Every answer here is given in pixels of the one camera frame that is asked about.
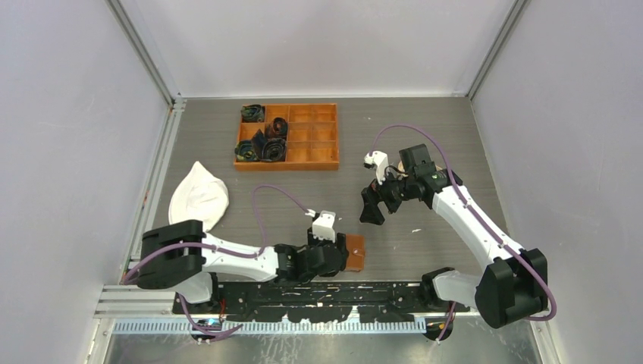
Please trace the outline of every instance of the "gray wall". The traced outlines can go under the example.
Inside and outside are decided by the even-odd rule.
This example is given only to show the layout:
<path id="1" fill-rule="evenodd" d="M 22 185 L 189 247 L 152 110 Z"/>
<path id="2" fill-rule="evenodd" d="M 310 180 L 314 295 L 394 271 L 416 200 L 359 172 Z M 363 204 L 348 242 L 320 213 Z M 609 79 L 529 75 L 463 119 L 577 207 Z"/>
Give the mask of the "gray wall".
<path id="1" fill-rule="evenodd" d="M 0 352 L 79 362 L 167 106 L 103 1 L 0 2 Z"/>
<path id="2" fill-rule="evenodd" d="M 183 96 L 248 98 L 463 95 L 513 3 L 121 1 Z"/>
<path id="3" fill-rule="evenodd" d="M 533 1 L 474 107 L 507 223 L 550 264 L 569 362 L 640 362 L 643 2 Z"/>

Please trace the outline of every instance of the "white cloth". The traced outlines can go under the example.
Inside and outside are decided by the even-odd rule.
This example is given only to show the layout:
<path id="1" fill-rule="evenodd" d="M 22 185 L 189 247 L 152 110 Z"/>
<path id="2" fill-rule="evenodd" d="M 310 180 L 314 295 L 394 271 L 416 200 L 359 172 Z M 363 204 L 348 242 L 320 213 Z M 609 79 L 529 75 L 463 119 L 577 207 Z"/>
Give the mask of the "white cloth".
<path id="1" fill-rule="evenodd" d="M 172 194 L 168 219 L 170 224 L 200 220 L 203 221 L 203 231 L 210 231 L 221 219 L 229 203 L 223 181 L 197 161 Z"/>

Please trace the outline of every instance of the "metal frame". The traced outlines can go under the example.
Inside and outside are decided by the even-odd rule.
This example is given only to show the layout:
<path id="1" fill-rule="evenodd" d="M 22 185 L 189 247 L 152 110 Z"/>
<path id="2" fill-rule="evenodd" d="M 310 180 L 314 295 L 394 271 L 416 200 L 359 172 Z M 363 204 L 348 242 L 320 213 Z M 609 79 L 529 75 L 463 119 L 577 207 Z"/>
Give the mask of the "metal frame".
<path id="1" fill-rule="evenodd" d="M 522 13 L 525 11 L 525 8 L 530 1 L 531 0 L 514 1 L 513 6 L 509 10 L 509 14 L 505 18 L 502 27 L 500 27 L 500 31 L 498 32 L 498 35 L 494 40 L 494 44 L 491 46 L 491 49 L 489 49 L 489 53 L 487 53 L 485 60 L 482 62 L 482 66 L 480 66 L 480 70 L 478 70 L 478 74 L 475 75 L 475 79 L 473 80 L 473 84 L 471 85 L 469 92 L 466 94 L 469 100 L 473 101 L 473 99 L 475 98 L 475 94 L 480 90 L 480 87 L 485 81 L 485 78 L 487 77 L 487 74 L 489 73 L 489 70 L 491 69 L 494 61 L 496 60 L 498 53 L 500 53 L 500 50 L 503 48 L 505 43 L 507 43 L 511 32 L 516 27 L 518 20 L 520 19 Z"/>
<path id="2" fill-rule="evenodd" d="M 118 21 L 118 23 L 121 25 L 123 32 L 127 36 L 127 39 L 130 41 L 130 44 L 132 45 L 132 48 L 139 56 L 139 59 L 143 63 L 143 66 L 147 70 L 147 73 L 149 74 L 149 76 L 154 81 L 154 84 L 156 85 L 156 87 L 158 88 L 158 91 L 163 96 L 163 99 L 165 99 L 168 105 L 172 105 L 174 103 L 174 100 L 176 99 L 176 96 L 173 96 L 171 94 L 167 83 L 163 80 L 163 77 L 158 72 L 158 69 L 155 63 L 152 60 L 152 57 L 149 55 L 149 52 L 145 47 L 145 44 L 143 44 L 143 41 L 141 40 L 140 35 L 136 31 L 136 28 L 132 24 L 132 21 L 130 17 L 127 15 L 127 12 L 125 11 L 120 0 L 105 0 L 105 2 L 111 9 L 111 12 L 116 17 L 116 20 Z"/>
<path id="3" fill-rule="evenodd" d="M 141 40 L 139 33 L 136 31 L 130 16 L 128 16 L 121 0 L 105 0 L 114 13 L 118 22 L 121 24 L 125 34 L 136 53 L 144 64 L 149 76 L 152 78 L 159 92 L 169 105 L 172 106 L 166 119 L 161 138 L 157 145 L 154 164 L 148 176 L 146 185 L 146 203 L 143 209 L 140 209 L 136 215 L 133 233 L 130 238 L 130 249 L 125 256 L 123 265 L 136 264 L 140 260 L 140 242 L 144 231 L 150 230 L 153 225 L 155 212 L 160 200 L 160 194 L 165 182 L 165 175 L 168 169 L 174 142 L 177 137 L 177 131 L 181 115 L 185 109 L 185 101 L 180 93 L 176 96 L 171 95 L 164 77 L 159 73 L 155 62 L 152 60 L 146 45 Z M 489 70 L 499 51 L 507 42 L 511 32 L 515 28 L 520 15 L 525 10 L 529 0 L 516 0 L 505 19 L 503 26 L 500 28 L 489 53 L 478 71 L 475 80 L 467 93 L 467 97 L 473 100 L 475 94 L 481 87 Z M 94 318 L 93 340 L 87 351 L 85 363 L 100 364 L 103 363 L 108 354 L 108 348 L 111 336 L 117 334 L 157 334 L 157 333 L 186 333 L 187 320 L 182 315 L 173 315 L 171 308 L 174 303 L 174 292 L 158 292 L 140 290 L 135 286 L 104 286 L 96 307 Z M 477 312 L 463 312 L 460 316 L 477 316 Z M 194 315 L 196 319 L 211 318 L 211 315 Z M 410 323 L 413 327 L 400 325 L 398 327 L 391 325 L 360 325 L 359 316 L 352 312 L 345 325 L 334 324 L 331 330 L 338 334 L 345 333 L 378 333 L 378 332 L 405 332 L 408 330 L 417 330 L 419 323 L 424 323 L 425 319 L 439 320 L 443 319 L 444 314 L 440 312 L 429 313 L 418 316 L 416 322 Z M 327 325 L 303 325 L 292 324 L 289 322 L 274 323 L 265 325 L 262 323 L 247 323 L 245 331 L 239 331 L 239 334 L 266 334 L 270 333 L 288 333 L 292 334 L 295 330 L 299 334 L 318 334 L 321 331 L 328 333 Z M 560 362 L 554 341 L 550 335 L 550 326 L 546 322 L 532 323 L 533 335 L 535 338 L 538 352 L 545 362 Z"/>

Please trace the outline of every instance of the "orange tray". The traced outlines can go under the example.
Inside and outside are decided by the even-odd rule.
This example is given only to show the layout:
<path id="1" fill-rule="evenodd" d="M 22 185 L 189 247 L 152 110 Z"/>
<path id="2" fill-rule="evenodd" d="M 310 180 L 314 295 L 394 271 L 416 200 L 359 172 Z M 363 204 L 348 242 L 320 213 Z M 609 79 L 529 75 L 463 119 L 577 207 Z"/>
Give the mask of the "orange tray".
<path id="1" fill-rule="evenodd" d="M 288 123 L 285 162 L 239 162 L 238 171 L 336 171 L 340 167 L 337 104 L 268 104 L 265 123 L 240 121 L 237 143 L 250 140 L 275 118 Z"/>

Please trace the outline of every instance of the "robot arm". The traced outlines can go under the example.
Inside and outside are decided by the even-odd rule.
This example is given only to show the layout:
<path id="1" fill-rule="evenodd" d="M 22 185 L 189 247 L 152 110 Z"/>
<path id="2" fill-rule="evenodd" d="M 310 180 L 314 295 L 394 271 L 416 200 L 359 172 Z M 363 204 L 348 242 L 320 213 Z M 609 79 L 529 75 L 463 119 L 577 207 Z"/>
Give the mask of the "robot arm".
<path id="1" fill-rule="evenodd" d="M 259 248 L 219 239 L 202 232 L 202 222 L 184 221 L 143 235 L 141 258 L 179 242 L 197 242 L 210 249 L 168 251 L 140 269 L 137 285 L 148 290 L 173 290 L 188 303 L 212 300 L 216 281 L 212 273 L 228 273 L 281 285 L 306 283 L 320 275 L 363 268 L 364 241 L 356 235 L 335 233 L 335 214 L 309 211 L 313 217 L 308 244 L 278 244 Z"/>
<path id="2" fill-rule="evenodd" d="M 454 174 L 463 203 L 446 171 L 438 170 L 425 145 L 400 150 L 404 171 L 397 176 L 387 170 L 383 152 L 369 153 L 364 164 L 375 169 L 375 179 L 362 191 L 364 209 L 360 221 L 381 225 L 384 216 L 378 204 L 384 202 L 390 214 L 402 201 L 418 199 L 434 210 L 458 233 L 484 270 L 482 277 L 464 275 L 453 268 L 442 268 L 422 276 L 421 289 L 433 306 L 455 301 L 477 309 L 493 328 L 508 325 L 547 308 L 547 296 L 534 278 L 491 236 L 471 213 L 472 206 L 503 243 L 520 252 L 534 270 L 547 281 L 547 260 L 537 250 L 526 251 L 509 238 L 475 204 L 462 180 Z"/>

